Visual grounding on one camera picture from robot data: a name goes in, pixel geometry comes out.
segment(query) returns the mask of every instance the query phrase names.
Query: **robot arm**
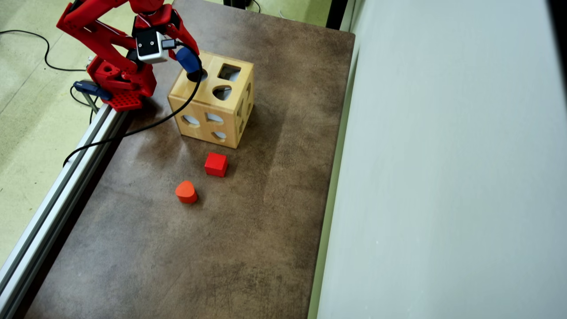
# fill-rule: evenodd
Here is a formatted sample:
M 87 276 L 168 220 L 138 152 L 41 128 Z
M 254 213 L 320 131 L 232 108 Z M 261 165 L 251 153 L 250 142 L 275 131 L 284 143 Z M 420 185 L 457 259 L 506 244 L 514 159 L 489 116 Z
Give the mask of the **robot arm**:
M 103 99 L 117 111 L 142 107 L 141 96 L 152 96 L 156 81 L 152 63 L 163 62 L 169 55 L 177 56 L 172 50 L 164 49 L 164 35 L 179 39 L 199 54 L 197 43 L 183 25 L 181 17 L 164 0 L 75 0 L 70 3 L 57 23 L 57 27 L 94 51 L 97 56 L 87 68 L 92 80 L 112 94 L 109 100 Z M 132 10 L 138 14 L 134 21 L 132 36 L 108 26 L 98 18 L 112 8 L 130 2 Z M 126 57 L 114 47 L 119 45 L 129 50 Z M 196 60 L 191 53 L 185 60 Z M 191 72 L 192 63 L 183 63 Z

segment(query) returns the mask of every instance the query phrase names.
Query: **light green floor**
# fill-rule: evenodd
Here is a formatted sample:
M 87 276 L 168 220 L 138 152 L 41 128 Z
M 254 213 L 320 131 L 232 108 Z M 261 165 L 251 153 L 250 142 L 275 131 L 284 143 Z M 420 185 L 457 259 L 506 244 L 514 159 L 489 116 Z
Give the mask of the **light green floor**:
M 324 26 L 331 1 L 257 2 L 263 14 L 279 16 L 281 10 L 288 19 Z M 94 54 L 55 26 L 67 3 L 69 0 L 2 0 L 0 31 L 39 33 L 52 46 L 48 57 L 52 65 L 84 68 Z M 258 11 L 255 3 L 248 9 Z M 130 7 L 124 5 L 100 20 L 128 32 L 133 18 Z M 88 127 L 90 109 L 69 95 L 73 82 L 88 75 L 47 67 L 45 49 L 43 40 L 35 36 L 0 35 L 0 265 L 61 171 L 63 159 Z M 80 94 L 75 96 L 82 100 Z

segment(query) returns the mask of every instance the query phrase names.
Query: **wooden cube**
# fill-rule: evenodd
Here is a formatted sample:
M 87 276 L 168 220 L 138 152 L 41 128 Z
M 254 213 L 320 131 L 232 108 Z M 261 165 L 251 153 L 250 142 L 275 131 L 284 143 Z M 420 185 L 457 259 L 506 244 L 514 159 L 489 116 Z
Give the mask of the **wooden cube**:
M 175 116 L 179 132 L 236 148 L 254 107 L 254 64 L 206 51 L 199 57 L 206 78 L 190 104 Z M 171 110 L 187 101 L 195 85 L 182 69 L 167 96 Z

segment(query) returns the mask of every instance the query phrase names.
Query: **orange block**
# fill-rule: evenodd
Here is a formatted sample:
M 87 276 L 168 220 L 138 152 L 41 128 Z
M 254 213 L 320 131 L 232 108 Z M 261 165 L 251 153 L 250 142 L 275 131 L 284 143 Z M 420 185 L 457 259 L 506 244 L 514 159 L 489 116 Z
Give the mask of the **orange block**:
M 185 181 L 175 189 L 175 195 L 182 203 L 194 203 L 197 201 L 197 192 L 190 181 Z

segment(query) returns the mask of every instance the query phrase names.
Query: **cable on floor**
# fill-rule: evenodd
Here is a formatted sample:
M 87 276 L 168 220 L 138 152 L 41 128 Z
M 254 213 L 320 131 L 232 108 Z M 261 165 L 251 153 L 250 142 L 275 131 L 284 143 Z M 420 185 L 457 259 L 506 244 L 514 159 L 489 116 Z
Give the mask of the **cable on floor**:
M 202 65 L 202 63 L 201 63 L 201 59 L 199 58 L 199 55 L 197 55 L 197 53 L 196 53 L 190 46 L 188 46 L 188 45 L 186 45 L 186 44 L 184 44 L 184 43 L 182 43 L 182 42 L 176 41 L 176 44 L 177 44 L 177 45 L 182 45 L 182 46 L 186 47 L 187 49 L 189 49 L 189 50 L 197 57 L 197 62 L 198 62 L 198 64 L 199 64 L 199 75 L 198 75 L 197 78 L 200 79 L 200 78 L 202 77 L 202 75 L 203 75 L 203 65 Z M 72 151 L 71 154 L 69 154 L 69 155 L 67 156 L 67 158 L 65 158 L 65 161 L 63 162 L 63 165 L 65 165 L 65 164 L 69 161 L 69 159 L 70 159 L 76 152 L 80 152 L 80 151 L 83 150 L 83 149 L 87 149 L 87 148 L 92 147 L 92 146 L 97 146 L 97 145 L 105 144 L 105 143 L 108 143 L 108 142 L 113 142 L 113 141 L 121 140 L 122 138 L 124 138 L 124 137 L 126 137 L 126 136 L 130 136 L 130 135 L 134 135 L 134 134 L 136 134 L 136 133 L 140 133 L 140 132 L 142 132 L 142 131 L 145 131 L 145 130 L 150 129 L 150 128 L 154 128 L 154 127 L 158 126 L 159 124 L 164 123 L 165 121 L 169 120 L 170 118 L 174 117 L 174 116 L 177 115 L 179 112 L 181 112 L 187 105 L 189 105 L 189 103 L 191 102 L 191 100 L 193 100 L 193 97 L 194 97 L 195 94 L 197 93 L 197 90 L 199 89 L 199 85 L 200 85 L 200 84 L 201 84 L 201 81 L 196 82 L 195 88 L 193 89 L 193 93 L 191 93 L 191 96 L 187 99 L 187 101 L 185 101 L 185 103 L 183 103 L 183 105 L 182 105 L 180 108 L 176 109 L 174 112 L 172 112 L 172 113 L 169 114 L 168 116 L 166 116 L 166 117 L 162 118 L 161 120 L 159 120 L 159 121 L 157 121 L 157 122 L 154 122 L 154 123 L 152 123 L 152 124 L 150 124 L 150 125 L 144 126 L 144 127 L 142 127 L 142 128 L 139 128 L 139 129 L 135 129 L 135 130 L 130 131 L 130 132 L 128 132 L 128 133 L 126 133 L 126 134 L 123 134 L 123 135 L 121 135 L 121 136 L 115 136 L 115 137 L 111 137 L 111 138 L 108 138 L 108 139 L 106 139 L 106 140 L 102 140 L 102 141 L 99 141 L 99 142 L 96 142 L 96 143 L 91 143 L 91 144 L 87 144 L 87 145 L 85 145 L 85 146 L 81 146 L 80 148 L 78 148 L 78 149 Z
M 258 13 L 262 12 L 262 8 L 260 7 L 260 5 L 256 2 L 256 0 L 252 0 L 254 1 L 254 3 L 256 4 L 256 6 L 258 6 Z
M 45 43 L 47 43 L 47 51 L 45 51 L 45 56 L 43 57 L 43 60 L 45 61 L 45 64 L 47 64 L 47 66 L 52 68 L 52 69 L 56 69 L 56 70 L 59 70 L 59 71 L 69 71 L 69 72 L 85 72 L 86 71 L 86 70 L 83 70 L 83 69 L 62 69 L 62 68 L 58 68 L 56 66 L 49 64 L 49 62 L 47 61 L 47 54 L 49 53 L 49 41 L 46 38 L 40 36 L 39 34 L 29 32 L 29 31 L 24 31 L 24 30 L 6 30 L 6 31 L 0 31 L 0 35 L 4 34 L 4 33 L 8 33 L 8 32 L 27 33 L 27 34 L 35 35 L 35 36 L 42 38 L 45 41 Z
M 73 95 L 73 88 L 74 88 L 74 87 L 75 87 L 75 86 L 71 85 L 71 88 L 69 89 L 69 94 L 71 94 L 71 97 L 72 97 L 75 101 L 79 102 L 80 104 L 82 104 L 82 105 L 84 105 L 84 106 L 90 106 L 90 105 L 88 105 L 88 103 L 79 101 L 79 100 L 75 97 L 75 95 Z

